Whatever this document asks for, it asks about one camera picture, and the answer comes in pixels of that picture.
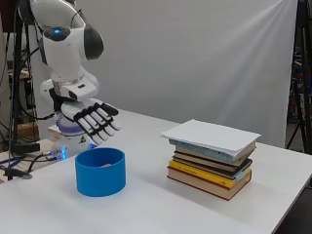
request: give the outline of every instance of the book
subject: book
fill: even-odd
[[[188,166],[193,167],[193,168],[197,168],[197,169],[203,170],[205,172],[216,174],[218,176],[227,177],[227,178],[230,178],[230,179],[235,179],[237,177],[241,177],[241,173],[243,173],[243,175],[244,175],[244,171],[248,170],[249,167],[251,166],[252,162],[253,162],[252,159],[247,159],[247,160],[244,161],[244,163],[241,165],[241,167],[239,167],[237,169],[236,172],[228,172],[228,171],[225,171],[225,170],[209,167],[209,166],[198,164],[198,163],[193,163],[193,162],[190,162],[190,161],[187,161],[187,160],[183,160],[183,159],[179,159],[176,156],[174,156],[174,161],[179,162],[181,164],[188,165]]]
[[[250,155],[255,150],[255,141],[250,143],[247,147],[245,147],[235,157],[228,155],[224,152],[215,151],[215,150],[212,150],[210,148],[205,148],[202,146],[178,141],[175,139],[169,139],[169,143],[175,145],[178,148],[187,149],[187,150],[193,152],[195,156],[198,156],[198,154],[200,154],[201,157],[215,159],[215,160],[218,160],[220,162],[224,162],[224,163],[228,163],[228,164],[233,164],[242,158],[246,158],[247,155]]]
[[[227,201],[231,200],[252,179],[252,171],[249,171],[234,187],[227,188],[170,167],[168,167],[168,171],[168,178],[213,194]]]
[[[239,155],[244,155],[245,148],[250,144],[255,144],[260,135],[226,126],[190,120],[163,132],[162,137],[209,148],[237,158]]]
[[[185,164],[181,164],[179,162],[176,162],[174,160],[170,161],[169,166],[173,169],[188,173],[190,175],[194,175],[203,179],[206,179],[208,181],[220,184],[224,187],[228,187],[228,188],[232,188],[234,187],[234,185],[242,178],[244,177],[245,174],[247,174],[249,172],[249,170],[245,170],[243,171],[240,176],[234,178],[234,179],[230,179],[230,178],[226,178],[220,175],[216,175],[213,173],[209,173],[197,168],[193,168],[191,166],[185,165]]]
[[[228,164],[228,163],[221,162],[219,160],[216,160],[214,158],[211,158],[205,155],[201,155],[198,153],[193,153],[193,154],[191,153],[192,151],[187,150],[187,149],[183,149],[179,147],[175,148],[175,156],[177,158],[191,161],[194,163],[207,165],[207,166],[214,167],[214,168],[219,168],[219,169],[226,170],[229,172],[235,172],[242,165],[242,163],[250,156],[250,154],[248,154],[244,158],[241,158],[238,161],[236,161],[235,163]]]

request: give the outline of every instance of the humanoid robot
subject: humanoid robot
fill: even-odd
[[[40,95],[54,107],[61,139],[55,148],[77,154],[90,147],[89,138],[101,144],[120,130],[113,119],[118,110],[94,98],[98,79],[81,65],[97,59],[104,46],[98,31],[88,24],[74,0],[20,0],[19,15],[39,27],[38,46],[51,77],[42,83]]]

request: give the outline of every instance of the blue light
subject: blue light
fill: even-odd
[[[95,145],[95,144],[93,144],[93,143],[90,143],[90,148],[91,149],[94,149],[94,148],[96,148],[97,146]]]
[[[67,157],[66,157],[66,149],[63,148],[63,149],[61,150],[61,159],[64,160],[64,159],[66,159],[66,158],[67,158]]]

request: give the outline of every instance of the black pole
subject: black pole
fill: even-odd
[[[305,129],[304,129],[304,120],[302,117],[300,96],[299,96],[299,92],[298,92],[298,84],[297,84],[295,78],[292,78],[292,87],[293,87],[294,98],[295,98],[295,103],[296,103],[296,113],[297,113],[297,117],[298,117],[298,124],[300,126],[300,131],[301,131],[301,136],[302,136],[303,149],[304,149],[304,153],[308,153],[307,143],[306,143],[306,135],[305,135]]]
[[[14,74],[13,74],[13,83],[12,83],[12,96],[13,99],[13,135],[12,135],[12,144],[17,144],[18,142],[18,123],[20,116],[20,104],[19,104],[19,92],[20,92],[20,56],[21,56],[21,36],[22,36],[22,26],[23,23],[19,16],[16,16],[16,41],[14,47]]]
[[[287,149],[289,149],[289,148],[291,147],[291,145],[292,145],[292,143],[293,143],[293,139],[294,139],[294,137],[295,137],[295,135],[296,135],[296,132],[298,132],[299,127],[300,127],[300,125],[299,125],[299,121],[298,121],[298,122],[296,123],[295,129],[294,129],[294,131],[293,131],[293,133],[292,133],[292,137],[291,137],[289,143],[288,143],[287,146],[286,146]]]
[[[298,7],[296,13],[296,32],[299,34],[301,40],[300,51],[301,51],[304,120],[306,134],[306,153],[312,154],[312,128],[311,128],[310,101],[309,101],[310,100],[309,68],[311,64],[312,55],[311,55],[311,46],[307,44],[310,43],[307,0],[298,0]]]

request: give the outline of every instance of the blue cup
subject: blue cup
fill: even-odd
[[[90,197],[104,197],[126,186],[125,153],[114,148],[96,148],[75,159],[77,189]]]

